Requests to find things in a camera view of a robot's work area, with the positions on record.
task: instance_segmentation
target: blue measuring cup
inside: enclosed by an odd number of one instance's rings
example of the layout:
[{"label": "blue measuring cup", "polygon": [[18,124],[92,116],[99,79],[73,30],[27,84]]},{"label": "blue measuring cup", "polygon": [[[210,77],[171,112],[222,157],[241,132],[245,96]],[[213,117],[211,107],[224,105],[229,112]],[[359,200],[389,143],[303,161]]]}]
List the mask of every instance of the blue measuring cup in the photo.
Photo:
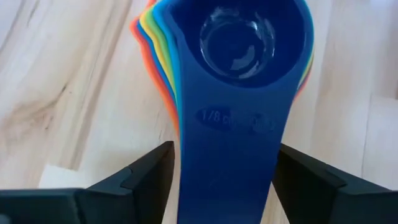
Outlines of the blue measuring cup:
[{"label": "blue measuring cup", "polygon": [[180,59],[179,224],[259,223],[313,53],[303,0],[170,0]]}]

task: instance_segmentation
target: wooden surface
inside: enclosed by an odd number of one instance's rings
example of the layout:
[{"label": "wooden surface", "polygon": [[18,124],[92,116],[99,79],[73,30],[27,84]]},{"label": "wooden surface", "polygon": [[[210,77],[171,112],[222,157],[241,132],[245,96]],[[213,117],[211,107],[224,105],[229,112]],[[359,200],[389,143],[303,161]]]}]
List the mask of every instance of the wooden surface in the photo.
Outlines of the wooden surface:
[{"label": "wooden surface", "polygon": [[[398,189],[398,1],[307,2],[315,61],[283,141]],[[87,187],[176,140],[128,29],[145,4],[0,1],[0,188]],[[264,214],[288,223],[273,188]]]}]

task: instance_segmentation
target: wood grain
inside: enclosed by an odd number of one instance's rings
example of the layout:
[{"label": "wood grain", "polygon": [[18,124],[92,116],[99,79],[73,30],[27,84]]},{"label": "wood grain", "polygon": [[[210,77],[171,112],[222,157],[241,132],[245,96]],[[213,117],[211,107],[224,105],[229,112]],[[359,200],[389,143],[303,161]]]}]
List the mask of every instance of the wood grain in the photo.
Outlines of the wood grain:
[{"label": "wood grain", "polygon": [[[315,60],[283,143],[398,189],[398,1],[307,2]],[[145,5],[0,1],[0,188],[87,187],[176,140],[128,29]],[[288,223],[273,187],[262,223]]]}]

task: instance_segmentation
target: wooden table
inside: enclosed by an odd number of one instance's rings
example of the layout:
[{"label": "wooden table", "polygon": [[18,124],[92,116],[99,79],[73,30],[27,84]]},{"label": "wooden table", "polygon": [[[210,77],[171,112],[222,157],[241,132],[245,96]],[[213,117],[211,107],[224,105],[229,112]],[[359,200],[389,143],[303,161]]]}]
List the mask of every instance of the wooden table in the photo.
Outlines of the wooden table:
[{"label": "wooden table", "polygon": [[[398,189],[398,1],[307,2],[316,56],[283,142]],[[176,140],[128,29],[145,4],[0,1],[0,188],[87,187]],[[287,223],[273,188],[265,214]]]}]

